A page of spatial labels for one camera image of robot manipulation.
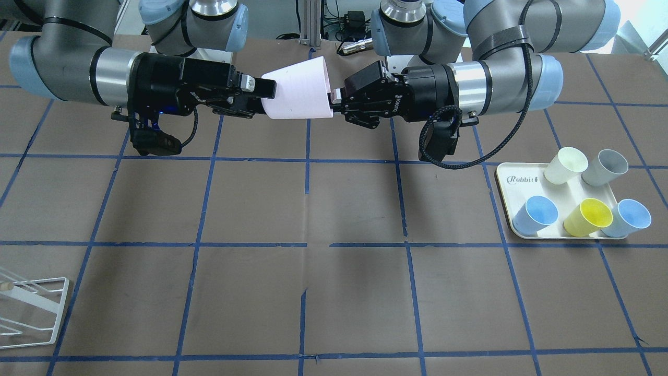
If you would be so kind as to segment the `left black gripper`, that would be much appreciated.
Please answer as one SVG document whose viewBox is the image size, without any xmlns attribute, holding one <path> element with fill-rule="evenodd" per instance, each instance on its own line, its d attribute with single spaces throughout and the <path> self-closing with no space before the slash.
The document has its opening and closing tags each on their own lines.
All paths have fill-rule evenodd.
<svg viewBox="0 0 668 376">
<path fill-rule="evenodd" d="M 342 104 L 347 122 L 375 129 L 381 118 L 426 121 L 437 109 L 456 104 L 455 87 L 451 66 L 413 66 L 391 74 L 377 61 L 346 78 L 328 98 L 330 105 Z"/>
</svg>

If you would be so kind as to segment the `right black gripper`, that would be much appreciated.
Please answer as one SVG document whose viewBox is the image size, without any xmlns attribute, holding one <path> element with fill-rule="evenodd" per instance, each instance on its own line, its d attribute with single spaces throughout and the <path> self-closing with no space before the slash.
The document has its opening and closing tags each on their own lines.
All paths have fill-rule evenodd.
<svg viewBox="0 0 668 376">
<path fill-rule="evenodd" d="M 127 89 L 129 110 L 144 117 L 188 116 L 199 104 L 216 114 L 252 118 L 257 98 L 274 99 L 273 79 L 243 75 L 228 63 L 141 53 Z"/>
</svg>

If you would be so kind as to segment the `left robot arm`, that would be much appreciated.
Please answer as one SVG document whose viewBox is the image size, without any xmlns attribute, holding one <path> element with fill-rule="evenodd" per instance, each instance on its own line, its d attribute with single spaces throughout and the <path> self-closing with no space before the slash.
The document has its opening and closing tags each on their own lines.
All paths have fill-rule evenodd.
<svg viewBox="0 0 668 376">
<path fill-rule="evenodd" d="M 596 50 L 621 18 L 614 1 L 382 1 L 371 16 L 375 52 L 413 55 L 391 73 L 382 62 L 349 76 L 331 94 L 346 121 L 425 121 L 455 105 L 478 116 L 542 110 L 561 93 L 553 53 Z"/>
</svg>

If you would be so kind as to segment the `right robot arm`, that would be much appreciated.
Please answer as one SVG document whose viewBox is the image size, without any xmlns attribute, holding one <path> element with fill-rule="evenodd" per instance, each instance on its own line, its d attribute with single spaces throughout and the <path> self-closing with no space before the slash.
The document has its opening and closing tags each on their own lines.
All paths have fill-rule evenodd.
<svg viewBox="0 0 668 376">
<path fill-rule="evenodd" d="M 141 1 L 141 21 L 155 52 L 112 46 L 119 1 L 2 1 L 2 18 L 41 27 L 9 54 L 15 80 L 34 95 L 122 107 L 157 121 L 188 116 L 200 104 L 251 118 L 276 95 L 272 79 L 253 78 L 198 50 L 238 52 L 248 9 L 237 1 Z"/>
</svg>

